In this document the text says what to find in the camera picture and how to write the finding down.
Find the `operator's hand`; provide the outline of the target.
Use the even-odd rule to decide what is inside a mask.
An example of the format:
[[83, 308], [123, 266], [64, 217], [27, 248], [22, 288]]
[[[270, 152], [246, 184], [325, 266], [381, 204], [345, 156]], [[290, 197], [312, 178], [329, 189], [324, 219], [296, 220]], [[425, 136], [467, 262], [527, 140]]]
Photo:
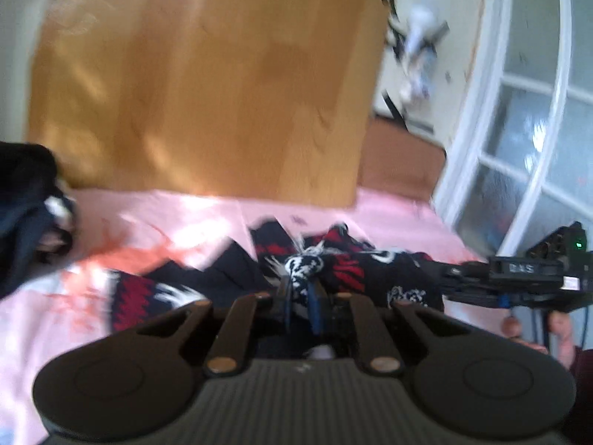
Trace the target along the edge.
[[570, 369], [575, 362], [576, 350], [574, 345], [573, 326], [570, 316], [566, 313], [553, 311], [548, 317], [548, 332], [556, 340], [556, 347], [552, 353], [539, 345], [539, 343], [530, 343], [521, 337], [523, 329], [521, 322], [513, 316], [507, 316], [501, 322], [501, 332], [505, 337], [520, 343], [530, 349], [537, 350], [545, 355], [552, 355], [566, 369]]

